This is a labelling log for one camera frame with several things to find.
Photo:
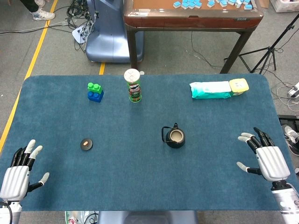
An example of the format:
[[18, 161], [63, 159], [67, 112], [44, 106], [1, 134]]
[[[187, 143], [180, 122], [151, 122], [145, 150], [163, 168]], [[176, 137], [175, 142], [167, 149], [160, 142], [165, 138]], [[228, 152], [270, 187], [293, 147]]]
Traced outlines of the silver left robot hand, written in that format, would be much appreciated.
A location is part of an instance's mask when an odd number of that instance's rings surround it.
[[30, 183], [30, 173], [37, 155], [43, 147], [35, 147], [36, 140], [32, 139], [24, 148], [19, 148], [13, 155], [10, 167], [7, 168], [0, 189], [0, 197], [7, 202], [20, 202], [28, 192], [42, 187], [48, 180], [50, 173], [46, 172], [41, 180]]

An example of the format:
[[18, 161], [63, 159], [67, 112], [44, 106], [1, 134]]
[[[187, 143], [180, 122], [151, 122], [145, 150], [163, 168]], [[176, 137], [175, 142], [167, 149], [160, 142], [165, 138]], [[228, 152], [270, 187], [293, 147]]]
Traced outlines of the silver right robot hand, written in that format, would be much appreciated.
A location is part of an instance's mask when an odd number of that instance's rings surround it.
[[254, 131], [258, 137], [251, 133], [241, 133], [238, 140], [245, 142], [250, 147], [259, 167], [247, 167], [239, 161], [236, 163], [237, 166], [244, 172], [261, 175], [270, 182], [286, 180], [291, 173], [280, 148], [275, 146], [267, 133], [256, 127], [254, 127]]

